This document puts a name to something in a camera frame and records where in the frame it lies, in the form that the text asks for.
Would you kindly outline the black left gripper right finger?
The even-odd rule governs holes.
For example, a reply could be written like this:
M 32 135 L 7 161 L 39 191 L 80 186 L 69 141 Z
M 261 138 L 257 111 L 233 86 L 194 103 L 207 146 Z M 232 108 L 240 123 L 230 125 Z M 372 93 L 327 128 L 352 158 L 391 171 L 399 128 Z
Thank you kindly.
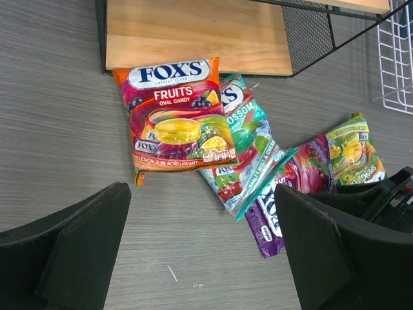
M 302 309 L 412 309 L 412 235 L 292 187 L 277 213 Z

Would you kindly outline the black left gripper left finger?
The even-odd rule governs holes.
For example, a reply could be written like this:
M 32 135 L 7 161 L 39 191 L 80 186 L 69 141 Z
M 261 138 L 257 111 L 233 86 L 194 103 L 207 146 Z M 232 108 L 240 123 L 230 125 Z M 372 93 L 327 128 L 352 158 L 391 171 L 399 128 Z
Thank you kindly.
M 131 197 L 115 182 L 1 232 L 1 309 L 103 309 Z

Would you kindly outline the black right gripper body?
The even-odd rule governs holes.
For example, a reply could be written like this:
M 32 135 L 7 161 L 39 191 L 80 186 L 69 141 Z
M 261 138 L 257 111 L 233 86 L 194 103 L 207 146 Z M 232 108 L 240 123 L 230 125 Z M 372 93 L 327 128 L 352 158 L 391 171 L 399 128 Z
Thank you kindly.
M 412 234 L 412 168 L 373 183 L 340 185 L 336 193 L 311 198 L 376 225 Z

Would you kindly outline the purple Fox's berries candy bag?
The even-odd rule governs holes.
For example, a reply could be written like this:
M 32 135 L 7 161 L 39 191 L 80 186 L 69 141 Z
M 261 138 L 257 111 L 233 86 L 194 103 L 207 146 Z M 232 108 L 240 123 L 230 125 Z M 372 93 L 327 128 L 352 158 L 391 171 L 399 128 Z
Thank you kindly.
M 245 214 L 263 258 L 278 255 L 284 247 L 275 199 L 278 184 L 288 185 L 304 194 L 336 192 L 328 140 L 324 134 L 298 147 Z

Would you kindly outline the orange Fox's fruits candy bag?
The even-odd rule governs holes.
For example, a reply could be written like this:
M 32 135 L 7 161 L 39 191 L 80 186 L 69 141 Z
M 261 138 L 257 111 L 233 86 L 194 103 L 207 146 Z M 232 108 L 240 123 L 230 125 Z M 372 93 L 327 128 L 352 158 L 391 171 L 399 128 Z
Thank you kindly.
M 148 173 L 238 165 L 219 64 L 213 57 L 113 71 L 128 114 L 137 185 Z

